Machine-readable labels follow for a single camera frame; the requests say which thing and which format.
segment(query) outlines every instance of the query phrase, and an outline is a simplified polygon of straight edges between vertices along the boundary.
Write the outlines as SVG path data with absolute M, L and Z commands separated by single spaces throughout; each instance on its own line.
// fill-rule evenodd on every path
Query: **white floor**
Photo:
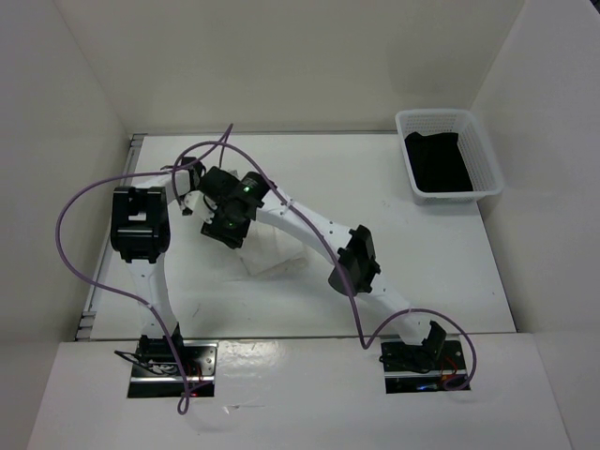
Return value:
M 29 450 L 567 450 L 533 337 L 475 336 L 471 392 L 386 395 L 379 346 L 221 341 L 214 398 L 126 399 L 134 342 L 62 344 Z
M 172 164 L 206 139 L 215 136 L 146 137 L 135 172 Z M 230 142 L 297 201 L 340 223 L 369 227 L 382 270 L 416 307 L 444 312 L 470 333 L 515 331 L 477 205 L 415 205 L 398 136 L 233 135 Z M 207 159 L 217 161 L 217 152 Z M 249 170 L 232 152 L 224 168 Z M 348 301 L 329 287 L 331 266 L 316 253 L 304 271 L 255 279 L 232 250 L 200 234 L 199 219 L 181 217 L 175 205 L 169 214 L 167 281 L 186 338 L 356 336 Z M 133 289 L 110 246 L 100 280 Z M 96 290 L 92 308 L 92 338 L 139 337 L 133 301 Z M 360 308 L 366 330 L 382 321 L 369 305 Z

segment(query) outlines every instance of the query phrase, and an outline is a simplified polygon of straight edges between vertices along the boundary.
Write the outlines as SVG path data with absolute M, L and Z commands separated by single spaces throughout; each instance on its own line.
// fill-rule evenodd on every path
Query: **white wall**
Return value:
M 87 288 L 61 265 L 53 227 L 69 195 L 123 169 L 128 139 L 50 0 L 0 6 L 0 446 L 27 444 L 57 343 L 72 339 Z M 73 261 L 93 271 L 110 192 L 67 221 Z
M 55 0 L 128 131 L 393 129 L 468 108 L 523 0 Z
M 473 109 L 506 178 L 480 204 L 517 326 L 535 332 L 574 447 L 600 427 L 600 15 L 529 0 Z

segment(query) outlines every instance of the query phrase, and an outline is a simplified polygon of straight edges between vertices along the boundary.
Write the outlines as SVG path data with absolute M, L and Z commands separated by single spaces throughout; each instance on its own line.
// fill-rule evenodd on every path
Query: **black cloth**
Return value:
M 404 142 L 414 181 L 423 192 L 473 191 L 456 133 L 421 136 L 414 132 Z

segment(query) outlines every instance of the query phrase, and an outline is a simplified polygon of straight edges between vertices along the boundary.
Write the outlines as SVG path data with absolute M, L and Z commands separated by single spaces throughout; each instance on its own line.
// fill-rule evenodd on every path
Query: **table surface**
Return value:
M 183 149 L 209 139 L 215 136 L 145 137 L 135 172 L 172 164 Z M 515 331 L 477 204 L 414 204 L 397 135 L 232 135 L 230 142 L 297 201 L 339 223 L 369 227 L 383 272 L 416 307 L 437 309 L 469 333 Z M 223 167 L 249 170 L 233 152 Z M 316 252 L 309 251 L 304 270 L 251 277 L 233 250 L 200 234 L 198 217 L 182 217 L 175 204 L 169 215 L 166 275 L 186 338 L 356 336 L 348 300 L 329 287 L 332 268 Z M 98 279 L 133 289 L 110 246 Z M 135 302 L 96 290 L 91 305 L 91 338 L 140 336 Z M 383 320 L 370 305 L 359 307 L 367 331 Z
M 221 341 L 215 397 L 193 399 L 184 417 L 176 398 L 126 398 L 130 364 L 113 350 L 134 342 L 64 343 L 29 450 L 569 449 L 533 337 L 473 340 L 471 392 L 394 395 L 377 344 Z

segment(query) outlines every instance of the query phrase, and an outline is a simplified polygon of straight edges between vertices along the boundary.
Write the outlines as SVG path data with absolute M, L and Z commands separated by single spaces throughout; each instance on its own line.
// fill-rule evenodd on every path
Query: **plastic basket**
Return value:
M 470 112 L 452 109 L 401 111 L 396 114 L 396 126 L 416 203 L 470 202 L 502 192 L 503 176 L 488 135 Z M 458 149 L 471 178 L 473 191 L 423 192 L 417 187 L 404 143 L 404 139 L 415 131 L 423 136 L 442 132 L 458 134 Z

